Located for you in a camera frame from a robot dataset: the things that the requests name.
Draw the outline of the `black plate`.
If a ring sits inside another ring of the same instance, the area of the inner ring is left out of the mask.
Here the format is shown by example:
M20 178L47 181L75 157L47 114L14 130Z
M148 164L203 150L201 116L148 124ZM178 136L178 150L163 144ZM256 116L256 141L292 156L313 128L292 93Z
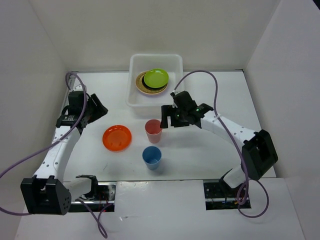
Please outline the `black plate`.
M150 86L148 86L148 85L145 83L145 77L144 77L144 76L142 77L141 82L142 82L142 85L143 85L146 89L151 90L151 91L162 90L162 89L165 89L165 88L168 86L168 84L165 84L165 85L163 85L163 86L161 86L161 87L150 87Z

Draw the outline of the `green plate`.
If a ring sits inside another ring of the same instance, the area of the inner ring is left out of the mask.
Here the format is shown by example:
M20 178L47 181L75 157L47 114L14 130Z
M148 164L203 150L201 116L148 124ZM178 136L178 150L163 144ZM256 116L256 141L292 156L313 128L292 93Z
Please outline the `green plate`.
M150 88L162 88L168 82L169 74L161 68L151 69L147 71L144 75L144 83Z

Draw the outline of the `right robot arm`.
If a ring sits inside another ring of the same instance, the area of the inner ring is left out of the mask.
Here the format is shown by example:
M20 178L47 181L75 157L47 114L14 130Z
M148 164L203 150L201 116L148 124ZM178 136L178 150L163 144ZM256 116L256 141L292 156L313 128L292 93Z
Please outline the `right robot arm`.
M173 104L161 106L160 127L197 126L229 142L240 153L240 165L221 177L220 193L229 197L246 180L258 181L278 161L271 135L254 131L225 117L208 104L198 105L187 91L172 93Z

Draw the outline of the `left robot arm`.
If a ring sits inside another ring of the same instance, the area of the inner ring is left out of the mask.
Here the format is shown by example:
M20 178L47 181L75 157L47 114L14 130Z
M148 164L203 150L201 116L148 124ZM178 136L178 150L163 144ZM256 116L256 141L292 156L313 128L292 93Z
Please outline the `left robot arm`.
M71 203L81 196L88 200L99 196L95 175L80 174L64 183L67 164L83 130L108 113L96 94L88 95L85 91L85 87L77 85L68 94L68 105L56 121L54 146L33 176L24 178L20 184L29 214L65 215Z

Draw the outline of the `clear plastic bin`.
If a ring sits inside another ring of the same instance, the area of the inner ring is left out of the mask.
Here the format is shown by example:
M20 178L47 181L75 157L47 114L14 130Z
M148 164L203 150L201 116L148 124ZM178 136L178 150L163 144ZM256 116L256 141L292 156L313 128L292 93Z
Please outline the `clear plastic bin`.
M163 69L169 75L168 85L162 92L141 91L138 82L143 74L152 69ZM126 104L142 117L160 118L161 106L171 105L170 93L183 77L183 59L178 54L134 54L130 58Z

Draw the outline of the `pink plastic cup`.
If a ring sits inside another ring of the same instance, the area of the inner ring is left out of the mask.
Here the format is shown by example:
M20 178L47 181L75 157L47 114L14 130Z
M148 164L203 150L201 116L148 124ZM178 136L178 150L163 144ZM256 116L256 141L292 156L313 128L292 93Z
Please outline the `pink plastic cup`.
M144 126L145 132L147 134L148 140L156 144L161 140L162 136L162 128L161 128L161 122L157 119L151 119L146 122Z

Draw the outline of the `orange plate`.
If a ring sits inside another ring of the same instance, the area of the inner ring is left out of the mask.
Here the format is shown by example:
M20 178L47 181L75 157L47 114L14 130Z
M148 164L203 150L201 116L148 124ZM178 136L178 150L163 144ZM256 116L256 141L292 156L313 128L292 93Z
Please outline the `orange plate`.
M132 142L132 133L124 125L113 125L102 135L103 146L111 152L121 152Z

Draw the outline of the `blue plastic cup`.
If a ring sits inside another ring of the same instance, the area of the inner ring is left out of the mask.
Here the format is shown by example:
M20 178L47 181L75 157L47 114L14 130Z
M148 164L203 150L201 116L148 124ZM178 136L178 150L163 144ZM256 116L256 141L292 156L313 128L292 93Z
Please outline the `blue plastic cup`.
M149 170L156 170L162 159L162 153L156 146L148 146L142 152L142 159Z

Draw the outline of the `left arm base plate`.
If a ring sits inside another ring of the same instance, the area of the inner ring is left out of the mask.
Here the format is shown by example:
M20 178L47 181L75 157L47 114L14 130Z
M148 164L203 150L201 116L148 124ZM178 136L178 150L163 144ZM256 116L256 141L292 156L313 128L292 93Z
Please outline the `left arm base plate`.
M114 212L116 198L116 182L99 182L95 195L88 194L79 197L92 212Z

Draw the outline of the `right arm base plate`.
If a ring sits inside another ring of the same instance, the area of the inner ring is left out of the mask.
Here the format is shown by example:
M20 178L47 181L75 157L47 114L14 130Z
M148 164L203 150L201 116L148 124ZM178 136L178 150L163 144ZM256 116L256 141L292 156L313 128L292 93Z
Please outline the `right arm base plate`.
M218 181L204 181L204 198L206 210L232 210L237 209L238 188L223 190Z

